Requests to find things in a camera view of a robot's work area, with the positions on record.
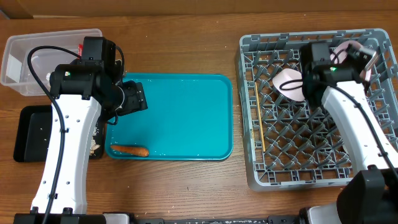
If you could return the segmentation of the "wooden chopstick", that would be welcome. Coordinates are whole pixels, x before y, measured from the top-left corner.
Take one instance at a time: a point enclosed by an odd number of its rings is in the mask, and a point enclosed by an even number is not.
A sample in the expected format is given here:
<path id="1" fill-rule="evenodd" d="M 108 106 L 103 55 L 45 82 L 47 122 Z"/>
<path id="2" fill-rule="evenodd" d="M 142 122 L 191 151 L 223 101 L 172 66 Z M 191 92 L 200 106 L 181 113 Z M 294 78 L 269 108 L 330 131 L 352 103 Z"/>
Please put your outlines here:
<path id="1" fill-rule="evenodd" d="M 261 104 L 259 102 L 259 92 L 258 92 L 258 87 L 257 83 L 254 82 L 254 93 L 256 96 L 256 107 L 257 107 L 257 117 L 259 121 L 259 132 L 261 135 L 261 144 L 262 144 L 262 151 L 263 153 L 266 152 L 266 145 L 265 145 L 265 139 L 264 139 L 264 131 L 263 131 L 263 125 L 262 125 L 262 113 L 261 113 Z"/>

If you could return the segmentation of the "orange carrot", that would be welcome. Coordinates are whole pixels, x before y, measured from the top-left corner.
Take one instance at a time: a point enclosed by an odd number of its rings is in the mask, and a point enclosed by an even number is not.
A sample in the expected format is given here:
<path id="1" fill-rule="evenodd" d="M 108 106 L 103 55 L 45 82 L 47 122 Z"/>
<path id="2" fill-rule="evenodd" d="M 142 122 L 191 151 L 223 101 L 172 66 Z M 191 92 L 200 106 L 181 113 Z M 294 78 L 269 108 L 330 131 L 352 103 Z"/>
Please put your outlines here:
<path id="1" fill-rule="evenodd" d="M 131 154 L 133 156 L 139 156 L 139 157 L 149 156 L 149 150 L 144 147 L 111 145 L 110 148 L 112 150 Z"/>

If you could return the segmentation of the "pink bowl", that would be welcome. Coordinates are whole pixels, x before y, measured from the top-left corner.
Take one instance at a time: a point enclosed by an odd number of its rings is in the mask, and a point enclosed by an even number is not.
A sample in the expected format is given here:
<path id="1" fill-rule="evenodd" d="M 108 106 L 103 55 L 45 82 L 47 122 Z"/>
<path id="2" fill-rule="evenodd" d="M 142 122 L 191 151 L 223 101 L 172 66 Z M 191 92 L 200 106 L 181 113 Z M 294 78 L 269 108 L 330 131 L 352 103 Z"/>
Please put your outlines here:
<path id="1" fill-rule="evenodd" d="M 272 79 L 272 83 L 276 90 L 286 98 L 305 101 L 302 93 L 302 74 L 299 71 L 285 68 Z"/>

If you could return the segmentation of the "pile of peanuts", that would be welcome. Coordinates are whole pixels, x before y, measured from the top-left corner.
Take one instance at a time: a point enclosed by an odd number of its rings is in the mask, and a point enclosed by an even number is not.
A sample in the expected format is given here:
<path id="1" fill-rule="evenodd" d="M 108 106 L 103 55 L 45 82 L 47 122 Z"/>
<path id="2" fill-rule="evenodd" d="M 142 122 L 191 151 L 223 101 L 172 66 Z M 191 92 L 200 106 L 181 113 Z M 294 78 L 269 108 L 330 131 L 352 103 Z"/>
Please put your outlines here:
<path id="1" fill-rule="evenodd" d="M 91 147 L 90 147 L 90 156 L 95 156 L 95 151 L 101 147 L 100 144 L 97 144 L 94 139 L 91 140 Z"/>

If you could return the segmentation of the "red snack wrapper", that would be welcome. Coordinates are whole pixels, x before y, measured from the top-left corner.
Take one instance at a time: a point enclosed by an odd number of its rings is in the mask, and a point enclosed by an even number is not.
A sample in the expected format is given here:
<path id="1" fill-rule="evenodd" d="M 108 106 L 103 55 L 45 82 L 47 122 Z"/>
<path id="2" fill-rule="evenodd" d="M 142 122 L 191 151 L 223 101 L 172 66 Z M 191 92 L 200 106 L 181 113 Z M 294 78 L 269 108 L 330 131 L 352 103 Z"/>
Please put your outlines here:
<path id="1" fill-rule="evenodd" d="M 78 55 L 81 57 L 82 56 L 82 51 L 83 51 L 83 45 L 79 44 L 78 45 Z"/>

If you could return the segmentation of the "pink plate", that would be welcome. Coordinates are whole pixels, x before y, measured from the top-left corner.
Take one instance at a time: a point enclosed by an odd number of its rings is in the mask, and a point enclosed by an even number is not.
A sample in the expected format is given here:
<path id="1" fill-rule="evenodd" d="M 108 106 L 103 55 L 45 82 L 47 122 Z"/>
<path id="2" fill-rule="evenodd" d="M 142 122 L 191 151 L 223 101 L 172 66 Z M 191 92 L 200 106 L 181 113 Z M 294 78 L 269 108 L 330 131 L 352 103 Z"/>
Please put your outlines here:
<path id="1" fill-rule="evenodd" d="M 334 50 L 331 51 L 330 59 L 333 63 L 342 63 L 343 60 L 347 57 L 346 49 L 348 48 L 349 44 L 351 44 L 356 49 L 363 48 L 364 46 L 361 45 L 359 42 L 355 40 L 347 40 L 337 46 Z M 371 69 L 366 71 L 362 71 L 360 77 L 364 79 L 364 81 L 369 82 L 371 78 Z"/>

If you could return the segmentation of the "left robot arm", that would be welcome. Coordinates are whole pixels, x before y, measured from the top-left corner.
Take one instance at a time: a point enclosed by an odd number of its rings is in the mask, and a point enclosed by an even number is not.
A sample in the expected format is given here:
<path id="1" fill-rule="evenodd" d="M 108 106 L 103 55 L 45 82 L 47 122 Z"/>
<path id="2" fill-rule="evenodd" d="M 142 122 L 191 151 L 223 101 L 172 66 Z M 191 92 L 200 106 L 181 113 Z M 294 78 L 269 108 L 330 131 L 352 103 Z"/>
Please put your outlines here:
<path id="1" fill-rule="evenodd" d="M 44 172 L 29 213 L 17 213 L 16 224 L 134 223 L 127 212 L 87 214 L 86 174 L 91 139 L 98 120 L 108 121 L 148 108 L 141 83 L 123 81 L 122 50 L 104 37 L 86 36 L 74 61 L 55 67 L 47 88 L 27 66 L 52 103 L 52 129 Z"/>

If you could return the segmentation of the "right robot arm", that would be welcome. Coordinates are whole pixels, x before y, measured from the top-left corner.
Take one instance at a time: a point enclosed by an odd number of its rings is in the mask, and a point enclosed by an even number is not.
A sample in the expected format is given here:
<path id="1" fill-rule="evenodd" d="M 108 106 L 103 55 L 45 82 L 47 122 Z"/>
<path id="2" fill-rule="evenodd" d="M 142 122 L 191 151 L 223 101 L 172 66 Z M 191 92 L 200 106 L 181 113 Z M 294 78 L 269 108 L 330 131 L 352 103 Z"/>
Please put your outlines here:
<path id="1" fill-rule="evenodd" d="M 332 117 L 354 172 L 335 203 L 306 209 L 307 223 L 397 223 L 397 151 L 363 85 L 376 60 L 376 51 L 354 42 L 335 54 L 326 42 L 300 48 L 302 93 L 312 109 L 322 106 Z"/>

